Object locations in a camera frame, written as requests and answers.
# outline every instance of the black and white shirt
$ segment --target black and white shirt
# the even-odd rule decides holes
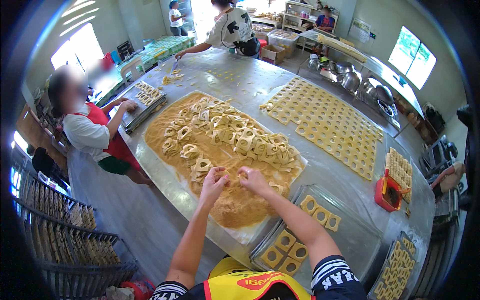
[[[234,7],[231,12],[224,13],[215,23],[205,43],[213,46],[235,48],[240,42],[247,42],[254,36],[252,22],[247,11]]]
[[[317,300],[339,299],[358,300],[367,299],[367,295],[359,280],[350,270],[345,259],[340,255],[331,255],[322,259],[312,276],[312,292]],[[192,289],[176,281],[162,282],[155,289],[150,300],[205,299],[204,284],[200,283]],[[295,294],[283,283],[274,283],[260,298],[270,300],[295,300]]]

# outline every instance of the cardboard box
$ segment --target cardboard box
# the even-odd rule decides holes
[[[280,46],[266,45],[260,53],[262,60],[274,65],[281,64],[285,58],[285,49]]]

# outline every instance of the plastic chair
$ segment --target plastic chair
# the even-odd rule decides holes
[[[123,78],[123,83],[125,83],[126,86],[131,85],[132,83],[129,83],[127,81],[127,74],[128,72],[132,72],[132,82],[135,80],[139,79],[143,74],[137,71],[137,66],[141,65],[142,66],[142,72],[145,74],[145,67],[144,63],[142,62],[141,57],[137,57],[133,59],[131,62],[127,63],[121,70],[120,70],[120,75]]]

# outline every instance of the calendar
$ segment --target calendar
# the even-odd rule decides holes
[[[371,28],[372,26],[367,22],[364,22],[359,18],[354,18],[349,34],[354,36],[360,42],[365,43],[370,36]]]

